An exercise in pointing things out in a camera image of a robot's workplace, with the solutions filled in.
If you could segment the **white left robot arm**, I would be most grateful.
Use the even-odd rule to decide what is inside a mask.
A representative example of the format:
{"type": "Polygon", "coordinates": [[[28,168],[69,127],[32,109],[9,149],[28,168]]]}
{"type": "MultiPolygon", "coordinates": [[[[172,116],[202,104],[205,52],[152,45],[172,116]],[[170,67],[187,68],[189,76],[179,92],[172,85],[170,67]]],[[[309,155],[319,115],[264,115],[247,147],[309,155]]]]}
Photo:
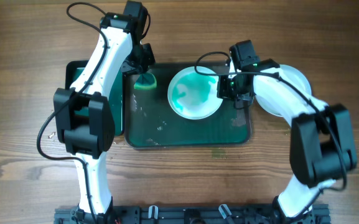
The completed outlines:
{"type": "Polygon", "coordinates": [[[154,63],[151,46],[141,43],[149,26],[148,12],[105,14],[84,70],[68,88],[54,94],[58,140],[77,168],[81,195],[74,219],[78,222],[115,222],[106,174],[106,153],[115,136],[108,100],[120,73],[144,73],[154,63]]]}

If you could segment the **white plate tray corner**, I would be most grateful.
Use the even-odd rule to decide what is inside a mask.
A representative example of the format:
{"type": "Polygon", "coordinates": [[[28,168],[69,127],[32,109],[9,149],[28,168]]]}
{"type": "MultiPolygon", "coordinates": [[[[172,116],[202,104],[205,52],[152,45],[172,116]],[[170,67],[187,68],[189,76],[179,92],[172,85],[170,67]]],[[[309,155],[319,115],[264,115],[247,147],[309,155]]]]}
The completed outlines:
{"type": "Polygon", "coordinates": [[[215,113],[223,100],[217,97],[218,76],[207,67],[187,67],[169,83],[167,99],[179,116],[198,120],[215,113]]]}

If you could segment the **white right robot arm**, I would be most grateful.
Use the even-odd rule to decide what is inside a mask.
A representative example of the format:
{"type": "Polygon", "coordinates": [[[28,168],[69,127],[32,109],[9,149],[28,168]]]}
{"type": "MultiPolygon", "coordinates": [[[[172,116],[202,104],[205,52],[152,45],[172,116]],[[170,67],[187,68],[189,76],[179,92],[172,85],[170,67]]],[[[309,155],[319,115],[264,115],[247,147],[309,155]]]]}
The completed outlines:
{"type": "Polygon", "coordinates": [[[312,209],[337,180],[343,191],[347,173],[357,166],[350,113],[341,104],[330,106],[312,96],[309,82],[297,69],[269,59],[241,67],[227,60],[230,87],[241,90],[250,78],[253,95],[266,102],[291,127],[289,161],[293,176],[276,197],[283,221],[296,221],[312,209]]]}

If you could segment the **green yellow sponge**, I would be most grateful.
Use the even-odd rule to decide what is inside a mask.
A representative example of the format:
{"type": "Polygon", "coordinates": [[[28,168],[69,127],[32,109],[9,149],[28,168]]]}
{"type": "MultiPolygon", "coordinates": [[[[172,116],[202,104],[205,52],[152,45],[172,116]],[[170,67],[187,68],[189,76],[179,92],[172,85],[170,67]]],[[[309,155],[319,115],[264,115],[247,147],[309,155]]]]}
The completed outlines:
{"type": "Polygon", "coordinates": [[[146,72],[140,74],[134,84],[135,90],[153,90],[157,87],[157,80],[152,73],[146,72]]]}

